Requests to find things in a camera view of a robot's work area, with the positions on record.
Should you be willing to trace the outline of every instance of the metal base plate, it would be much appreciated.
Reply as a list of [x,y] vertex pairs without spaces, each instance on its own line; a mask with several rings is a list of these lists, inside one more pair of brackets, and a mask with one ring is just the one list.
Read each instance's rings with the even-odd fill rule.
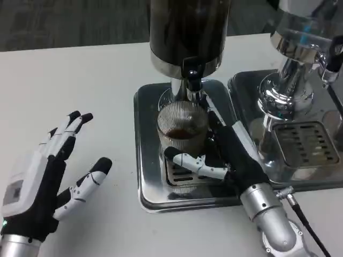
[[[228,85],[232,108],[258,146],[273,187],[279,189],[292,185],[297,191],[343,187],[343,164],[339,161],[343,157],[341,120],[316,71],[309,78],[314,91],[311,110],[295,122],[275,122],[271,133],[265,132],[266,120],[257,104],[257,88],[268,74],[275,71],[241,72]],[[343,90],[340,92],[340,88],[335,87],[335,90],[341,97]],[[295,137],[291,139],[283,134],[282,128],[285,127],[298,133],[294,136],[300,135],[298,142],[290,143]],[[324,146],[323,150],[327,147],[327,151],[316,152],[318,146]]]
[[[161,157],[156,118],[159,98],[169,87],[170,84],[145,85],[134,99],[138,194],[142,207],[161,213],[239,205],[233,189],[227,190],[221,181],[190,174]],[[224,85],[207,80],[204,89],[225,122],[232,123],[232,105]]]

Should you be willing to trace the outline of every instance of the coffee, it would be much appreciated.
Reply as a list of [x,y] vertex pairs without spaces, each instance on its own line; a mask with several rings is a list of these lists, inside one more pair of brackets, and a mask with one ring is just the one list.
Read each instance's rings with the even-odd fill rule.
[[150,47],[177,66],[188,57],[205,63],[224,49],[230,0],[151,0]]
[[191,139],[195,135],[189,133],[187,130],[181,129],[181,128],[176,128],[167,133],[167,136],[173,139],[179,139],[179,140],[184,140],[184,139]]

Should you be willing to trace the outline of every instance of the floor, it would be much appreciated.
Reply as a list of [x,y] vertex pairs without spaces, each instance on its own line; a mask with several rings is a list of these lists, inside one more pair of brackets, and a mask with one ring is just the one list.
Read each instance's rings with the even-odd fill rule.
[[[148,42],[146,18],[147,0],[117,0],[117,43]],[[227,35],[247,35],[264,32],[276,11],[267,0],[232,0]]]
[[[0,0],[0,51],[148,42],[147,1]],[[232,0],[227,35],[268,32],[267,1]]]

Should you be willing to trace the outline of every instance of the white table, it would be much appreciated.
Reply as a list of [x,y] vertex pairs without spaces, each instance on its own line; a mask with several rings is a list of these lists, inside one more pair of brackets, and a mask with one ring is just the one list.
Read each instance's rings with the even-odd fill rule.
[[[210,78],[226,84],[240,71],[277,68],[280,61],[267,34],[228,37],[223,64]],[[169,80],[153,68],[148,43],[3,52],[0,78],[0,199],[16,156],[71,111],[92,112],[94,120],[77,137],[61,189],[73,185],[99,157],[114,161],[88,204],[48,236],[40,257],[265,256],[242,207],[172,214],[141,209],[133,96],[144,84]],[[342,194],[342,189],[297,194],[332,256],[341,256],[343,249]]]

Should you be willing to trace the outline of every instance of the drip tray grate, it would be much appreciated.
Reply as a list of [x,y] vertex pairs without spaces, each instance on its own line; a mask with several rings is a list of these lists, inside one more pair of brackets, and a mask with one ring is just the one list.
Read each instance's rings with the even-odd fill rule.
[[339,155],[320,122],[282,123],[273,126],[286,165],[319,167],[339,162]]
[[217,179],[199,176],[173,162],[165,159],[167,181],[170,186],[192,186],[218,183]]

